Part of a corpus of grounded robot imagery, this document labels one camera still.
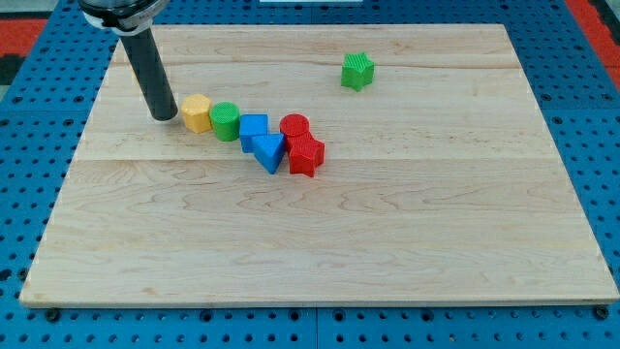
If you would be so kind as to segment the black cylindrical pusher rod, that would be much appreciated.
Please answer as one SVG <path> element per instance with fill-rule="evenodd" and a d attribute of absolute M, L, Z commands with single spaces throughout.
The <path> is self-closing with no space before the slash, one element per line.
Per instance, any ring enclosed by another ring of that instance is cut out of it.
<path fill-rule="evenodd" d="M 176 117 L 178 108 L 151 29 L 120 40 L 151 117 L 157 121 Z"/>

